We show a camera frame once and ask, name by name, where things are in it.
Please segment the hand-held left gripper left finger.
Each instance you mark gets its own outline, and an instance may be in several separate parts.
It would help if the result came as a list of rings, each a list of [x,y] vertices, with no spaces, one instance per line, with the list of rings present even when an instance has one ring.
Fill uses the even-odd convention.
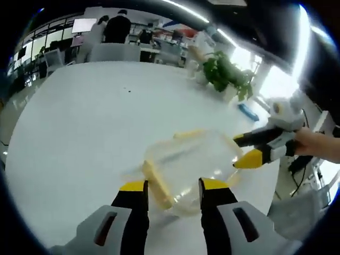
[[[144,254],[149,228],[148,181],[125,183],[111,205],[76,229],[78,254]]]

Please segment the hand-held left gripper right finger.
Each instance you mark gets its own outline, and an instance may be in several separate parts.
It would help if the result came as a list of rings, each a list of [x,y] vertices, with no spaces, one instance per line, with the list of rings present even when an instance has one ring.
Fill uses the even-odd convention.
[[[274,223],[223,181],[199,178],[201,226],[208,254],[287,254]]]

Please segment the person's right hand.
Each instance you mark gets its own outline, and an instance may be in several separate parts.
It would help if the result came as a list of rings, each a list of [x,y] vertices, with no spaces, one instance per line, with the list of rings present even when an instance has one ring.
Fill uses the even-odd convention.
[[[315,156],[319,158],[328,158],[328,143],[330,137],[313,132],[309,128],[303,127],[295,133],[297,143],[295,154],[299,156]]]

